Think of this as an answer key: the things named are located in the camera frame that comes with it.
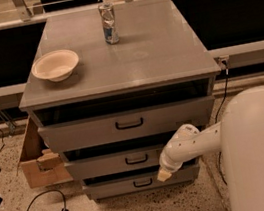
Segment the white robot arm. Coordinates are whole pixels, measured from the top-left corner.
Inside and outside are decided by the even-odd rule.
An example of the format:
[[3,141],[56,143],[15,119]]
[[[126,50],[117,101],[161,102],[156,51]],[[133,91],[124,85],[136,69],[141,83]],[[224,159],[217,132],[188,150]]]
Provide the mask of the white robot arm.
[[264,85],[241,91],[220,122],[203,131],[182,125],[164,146],[158,181],[205,153],[222,153],[232,211],[264,211]]

